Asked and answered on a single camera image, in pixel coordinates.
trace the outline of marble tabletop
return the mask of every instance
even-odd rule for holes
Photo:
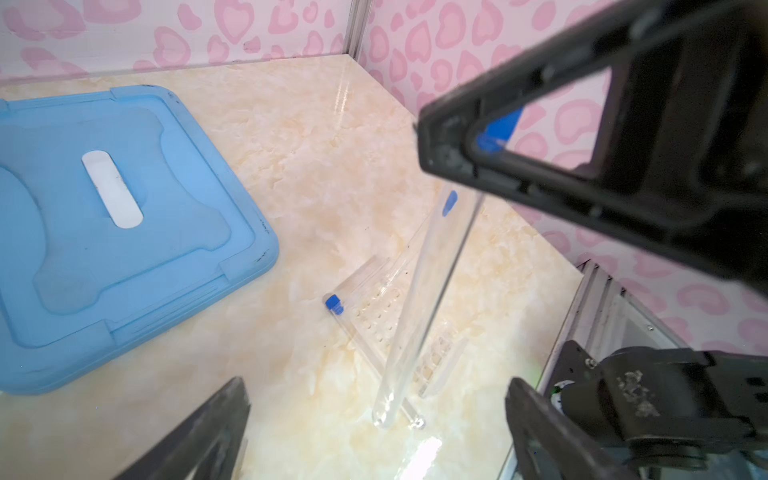
[[[487,198],[439,315],[469,343],[427,427],[371,421],[378,379],[322,297],[401,250],[439,181],[411,114],[346,55],[20,84],[20,100],[171,89],[280,239],[275,267],[179,326],[40,396],[0,394],[0,477],[111,478],[233,376],[252,402],[240,478],[495,478],[512,376],[535,383],[581,274]]]

